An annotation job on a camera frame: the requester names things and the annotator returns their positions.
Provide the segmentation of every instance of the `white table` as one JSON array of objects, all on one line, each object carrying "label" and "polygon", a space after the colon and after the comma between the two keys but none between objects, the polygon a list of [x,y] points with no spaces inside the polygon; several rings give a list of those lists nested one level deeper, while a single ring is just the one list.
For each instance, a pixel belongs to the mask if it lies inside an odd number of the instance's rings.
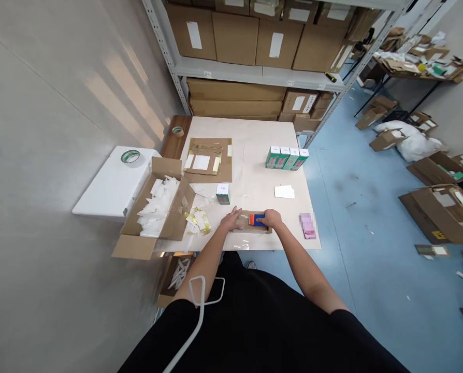
[{"label": "white table", "polygon": [[[194,191],[199,194],[195,197],[193,207],[204,209],[212,229],[219,226],[221,219],[232,210],[234,205],[252,211],[272,208],[282,215],[283,222],[305,249],[321,249],[317,227],[317,239],[307,240],[299,224],[299,213],[309,212],[314,216],[303,167],[298,171],[265,167],[270,146],[298,147],[294,126],[291,123],[194,117],[181,154],[182,163],[188,155],[192,137],[231,138],[233,143],[231,206],[218,204],[216,183],[191,184]],[[274,187],[278,185],[291,185],[295,198],[275,198]],[[212,233],[194,236],[190,243],[190,251],[201,251],[211,236]],[[182,241],[159,240],[156,251],[185,251],[189,245],[189,237],[185,235]],[[224,250],[283,250],[283,248],[274,231],[272,234],[232,232],[226,238]]]}]

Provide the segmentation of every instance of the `metal shelving unit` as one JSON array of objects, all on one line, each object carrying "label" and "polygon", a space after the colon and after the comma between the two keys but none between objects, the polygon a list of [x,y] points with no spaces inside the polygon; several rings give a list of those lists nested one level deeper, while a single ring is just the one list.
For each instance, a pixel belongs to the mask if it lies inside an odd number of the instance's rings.
[{"label": "metal shelving unit", "polygon": [[300,89],[335,92],[337,98],[326,112],[320,125],[314,132],[299,132],[297,135],[306,135],[307,140],[304,148],[307,148],[314,140],[316,134],[323,127],[327,119],[337,108],[338,104],[349,91],[356,78],[363,71],[370,61],[373,53],[380,47],[388,32],[409,6],[412,0],[332,0],[331,3],[361,6],[365,8],[376,8],[390,10],[385,26],[378,34],[370,50],[354,70],[351,78],[344,84],[338,74],[334,74],[337,82],[332,83],[323,73],[310,71],[297,71],[266,66],[245,66],[228,64],[218,61],[182,57],[178,52],[175,37],[169,23],[163,0],[142,0],[147,11],[150,23],[157,37],[157,42],[163,53],[169,72],[175,84],[181,103],[187,115],[192,115],[187,103],[188,86],[186,78],[204,78],[226,81],[237,81],[244,83],[256,83],[267,85],[279,85],[282,87],[294,87]]}]

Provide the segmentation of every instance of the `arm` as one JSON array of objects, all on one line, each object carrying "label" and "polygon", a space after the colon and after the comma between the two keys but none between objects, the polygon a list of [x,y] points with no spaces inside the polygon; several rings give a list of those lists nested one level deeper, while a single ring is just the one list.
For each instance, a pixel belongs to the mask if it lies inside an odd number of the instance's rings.
[{"label": "arm", "polygon": [[[190,280],[196,276],[204,276],[206,279],[206,294],[204,299],[207,301],[209,293],[211,292],[212,283],[216,277],[216,272],[218,271],[218,265],[220,263],[221,252],[223,251],[223,245],[225,244],[226,236],[229,231],[234,229],[241,229],[237,225],[237,218],[242,213],[242,209],[237,210],[237,206],[233,208],[231,213],[227,214],[222,220],[221,224],[216,229],[211,239],[204,246],[200,255],[195,260],[194,264],[190,268],[189,272],[186,274],[183,283],[176,292],[172,302],[177,299],[187,299],[192,301],[190,295]],[[195,301],[200,301],[200,291],[201,291],[201,282],[196,280],[192,282],[193,292]]]},{"label": "arm", "polygon": [[314,260],[282,222],[282,217],[277,211],[266,210],[265,217],[257,220],[272,227],[277,233],[295,281],[307,299],[327,313],[332,313],[338,309],[349,311]]}]

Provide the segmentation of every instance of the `hand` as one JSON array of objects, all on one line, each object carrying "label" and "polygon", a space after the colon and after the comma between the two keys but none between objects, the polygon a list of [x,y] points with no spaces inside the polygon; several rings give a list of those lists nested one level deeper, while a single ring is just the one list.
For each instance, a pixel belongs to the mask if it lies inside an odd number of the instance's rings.
[{"label": "hand", "polygon": [[278,211],[273,209],[266,210],[264,212],[264,218],[257,218],[257,221],[259,223],[266,224],[273,229],[277,229],[281,224],[283,224],[282,216]]},{"label": "hand", "polygon": [[237,219],[242,213],[242,209],[237,210],[237,206],[233,208],[233,210],[226,214],[226,216],[221,219],[220,227],[225,229],[226,231],[233,231],[234,229],[243,229],[237,224]]}]

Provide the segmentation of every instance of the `small product box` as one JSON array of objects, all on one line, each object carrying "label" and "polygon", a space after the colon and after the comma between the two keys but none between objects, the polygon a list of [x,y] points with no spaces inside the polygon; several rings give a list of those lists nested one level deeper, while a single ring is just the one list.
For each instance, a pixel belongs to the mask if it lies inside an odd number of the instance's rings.
[{"label": "small product box", "polygon": [[216,186],[216,197],[218,198],[218,203],[220,205],[229,205],[231,200],[230,184],[218,184]]},{"label": "small product box", "polygon": [[290,148],[290,156],[288,157],[287,161],[285,162],[285,166],[283,169],[291,170],[292,166],[294,165],[295,161],[299,158],[299,149]]},{"label": "small product box", "polygon": [[268,156],[266,157],[266,168],[274,168],[280,157],[280,147],[272,146],[269,149]]},{"label": "small product box", "polygon": [[299,158],[292,166],[292,171],[297,171],[303,165],[304,161],[309,158],[309,151],[307,149],[299,149]]},{"label": "small product box", "polygon": [[276,169],[282,169],[289,156],[290,156],[290,148],[280,147],[280,156],[278,157],[277,163],[275,164],[274,167]]}]

